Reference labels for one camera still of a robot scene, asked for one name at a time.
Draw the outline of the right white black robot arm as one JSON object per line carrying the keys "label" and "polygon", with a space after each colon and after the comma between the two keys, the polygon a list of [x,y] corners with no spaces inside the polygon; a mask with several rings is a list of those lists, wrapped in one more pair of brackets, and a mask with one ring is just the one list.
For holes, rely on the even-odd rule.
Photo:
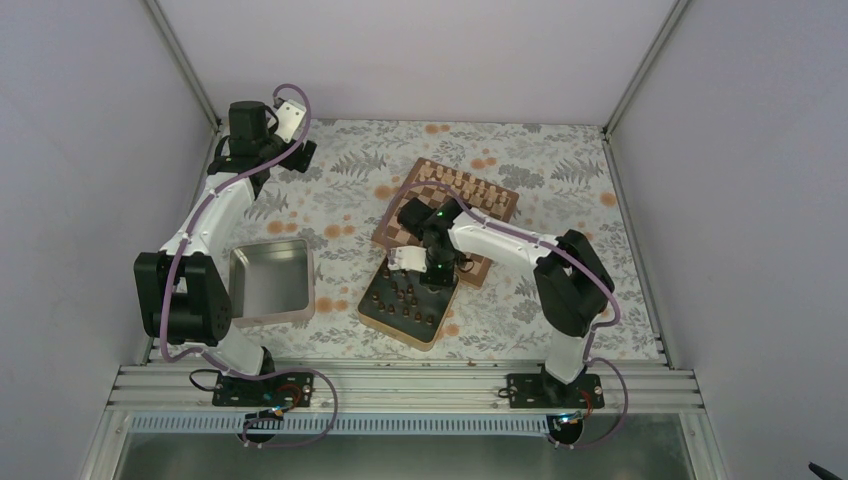
{"label": "right white black robot arm", "polygon": [[479,255],[533,280],[552,343],[544,360],[544,399],[565,407],[580,393],[578,377],[589,361],[597,317],[614,308],[614,283],[586,236],[569,230],[556,236],[523,230],[451,199],[430,208],[417,199],[398,214],[416,246],[393,247],[391,270],[415,271],[433,289],[455,285],[466,255]]}

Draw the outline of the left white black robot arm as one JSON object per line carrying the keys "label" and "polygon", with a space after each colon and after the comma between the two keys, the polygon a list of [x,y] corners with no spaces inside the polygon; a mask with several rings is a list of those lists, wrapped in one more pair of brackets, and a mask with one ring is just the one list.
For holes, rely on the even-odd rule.
{"label": "left white black robot arm", "polygon": [[229,121],[197,203],[159,250],[137,256],[133,273],[143,328],[158,340],[162,358],[175,363],[201,357],[240,378],[239,392],[263,405],[278,391],[273,361],[234,325],[234,307],[213,256],[258,199],[271,168],[306,171],[316,145],[306,138],[309,106],[293,100],[234,102]]}

